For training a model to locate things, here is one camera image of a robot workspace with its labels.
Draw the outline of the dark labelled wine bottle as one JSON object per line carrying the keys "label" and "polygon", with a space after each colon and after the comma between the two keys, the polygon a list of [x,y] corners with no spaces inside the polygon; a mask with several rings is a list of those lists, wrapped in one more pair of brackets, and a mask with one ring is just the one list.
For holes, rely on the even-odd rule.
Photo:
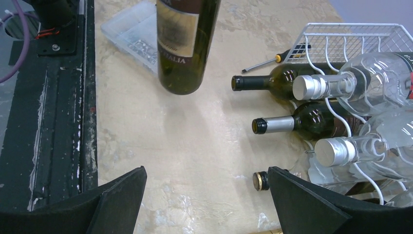
{"label": "dark labelled wine bottle", "polygon": [[158,78],[176,95],[188,95],[202,84],[220,0],[156,2]]}

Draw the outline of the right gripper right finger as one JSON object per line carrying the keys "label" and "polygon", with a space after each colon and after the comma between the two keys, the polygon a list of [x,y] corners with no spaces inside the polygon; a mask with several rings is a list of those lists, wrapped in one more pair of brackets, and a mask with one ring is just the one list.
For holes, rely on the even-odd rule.
{"label": "right gripper right finger", "polygon": [[353,199],[268,168],[268,182],[285,234],[411,234],[413,209]]}

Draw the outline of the clear bottle silver cap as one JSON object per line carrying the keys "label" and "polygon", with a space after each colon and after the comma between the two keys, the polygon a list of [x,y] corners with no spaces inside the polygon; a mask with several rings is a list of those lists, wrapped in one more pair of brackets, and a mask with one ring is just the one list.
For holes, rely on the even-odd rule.
{"label": "clear bottle silver cap", "polygon": [[412,52],[366,53],[336,75],[303,75],[293,82],[298,100],[336,98],[348,112],[375,116],[413,104]]}

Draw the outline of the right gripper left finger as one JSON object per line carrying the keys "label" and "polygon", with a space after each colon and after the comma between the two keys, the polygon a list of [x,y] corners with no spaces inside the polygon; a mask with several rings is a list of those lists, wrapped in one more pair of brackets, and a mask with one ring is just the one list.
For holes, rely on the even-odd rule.
{"label": "right gripper left finger", "polygon": [[2,234],[131,234],[144,195],[144,166],[97,188],[27,212],[1,212]]}

